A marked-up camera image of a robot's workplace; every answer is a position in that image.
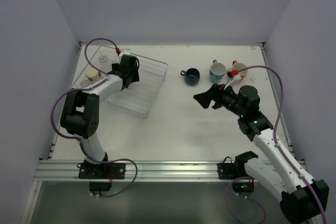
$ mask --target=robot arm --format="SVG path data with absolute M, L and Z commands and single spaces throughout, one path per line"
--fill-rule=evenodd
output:
M 241 175 L 239 177 L 249 175 L 260 181 L 277 198 L 290 223 L 299 224 L 320 214 L 316 200 L 303 178 L 309 182 L 323 209 L 326 209 L 328 185 L 323 180 L 316 181 L 303 169 L 278 137 L 277 141 L 274 140 L 273 126 L 259 111 L 260 97 L 254 87 L 242 86 L 236 94 L 230 86 L 214 84 L 207 92 L 194 95 L 194 99 L 205 109 L 211 101 L 215 101 L 213 109 L 225 107 L 239 116 L 240 130 L 267 156 L 276 172 L 267 168 L 256 154 L 250 152 L 249 155 L 245 153 L 236 157 L 236 174 Z M 280 147 L 295 169 L 301 172 L 300 175 L 289 165 Z
M 107 161 L 96 130 L 99 124 L 99 104 L 109 96 L 139 81 L 139 60 L 135 56 L 120 54 L 120 63 L 112 64 L 112 71 L 95 83 L 91 90 L 74 91 L 67 94 L 60 125 L 68 133 L 80 138 L 88 156 L 97 161 Z

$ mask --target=clear plastic tray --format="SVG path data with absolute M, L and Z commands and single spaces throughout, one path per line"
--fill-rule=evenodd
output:
M 108 97 L 106 101 L 146 118 L 165 79 L 168 64 L 132 54 L 129 49 L 124 49 L 123 51 L 125 54 L 134 55 L 139 59 L 140 81 L 132 83 L 127 89 Z M 105 72 L 111 71 L 111 64 L 120 62 L 120 58 L 116 54 L 115 49 L 109 46 L 99 46 L 93 56 L 89 57 L 95 66 Z M 90 84 L 86 77 L 88 69 L 89 65 L 87 64 L 78 78 L 73 82 L 73 88 L 85 88 Z

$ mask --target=metal frame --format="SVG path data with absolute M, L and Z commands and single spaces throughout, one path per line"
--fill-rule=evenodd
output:
M 265 65 L 268 66 L 266 53 L 263 45 L 257 45 L 261 49 L 262 56 L 264 58 Z M 81 53 L 82 43 L 79 44 L 78 59 Z M 277 107 L 279 107 L 279 99 L 276 93 L 274 80 L 272 75 L 268 73 L 271 87 L 274 93 Z M 283 115 L 281 115 L 281 123 L 283 126 L 283 131 L 289 146 L 289 151 L 294 156 L 291 141 L 288 136 L 287 127 L 284 121 Z M 21 224 L 28 224 L 33 216 L 36 202 L 41 189 L 41 184 L 43 181 L 55 181 L 55 182 L 103 182 L 107 181 L 104 179 L 88 180 L 79 179 L 78 173 L 79 169 L 76 167 L 78 163 L 82 161 L 54 161 L 51 160 L 52 152 L 55 148 L 56 138 L 53 139 L 51 145 L 49 160 L 39 161 L 36 174 L 34 177 L 33 185 L 31 187 L 26 208 L 24 210 Z M 198 183 L 227 183 L 231 180 L 219 179 L 217 172 L 217 163 L 219 161 L 190 161 L 190 162 L 179 162 L 179 161 L 135 161 L 139 173 L 137 176 L 137 182 L 198 182 Z M 270 162 L 264 162 L 266 166 L 274 170 Z M 299 161 L 299 164 L 306 169 L 304 161 Z M 134 177 L 135 167 L 132 164 L 126 165 L 126 173 L 124 180 L 116 180 L 116 182 L 129 182 Z M 319 217 L 312 219 L 313 224 L 322 223 Z

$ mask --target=cup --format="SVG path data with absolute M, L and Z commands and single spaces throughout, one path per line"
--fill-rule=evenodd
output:
M 220 80 L 223 78 L 225 72 L 226 72 L 225 66 L 222 63 L 217 62 L 217 60 L 214 60 L 210 67 L 210 73 L 209 73 L 210 82 L 219 83 Z
M 234 60 L 232 62 L 232 69 L 240 70 L 240 69 L 244 69 L 244 68 L 247 68 L 247 66 L 245 64 L 240 63 L 236 60 Z M 239 72 L 239 75 L 240 75 L 240 80 L 239 81 L 244 80 L 244 78 L 247 76 L 247 70 Z
M 189 86 L 198 84 L 201 77 L 200 72 L 196 68 L 189 68 L 187 71 L 182 70 L 181 75 L 184 76 L 184 81 Z

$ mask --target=white wall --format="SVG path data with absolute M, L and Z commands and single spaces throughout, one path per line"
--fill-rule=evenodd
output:
M 336 223 L 335 40 L 336 0 L 291 0 L 266 43 L 269 64 L 283 77 L 295 152 L 330 187 L 330 223 Z
M 0 0 L 0 223 L 18 223 L 52 103 L 69 87 L 77 43 L 56 0 Z
M 125 44 L 266 41 L 290 0 L 57 0 L 79 40 Z

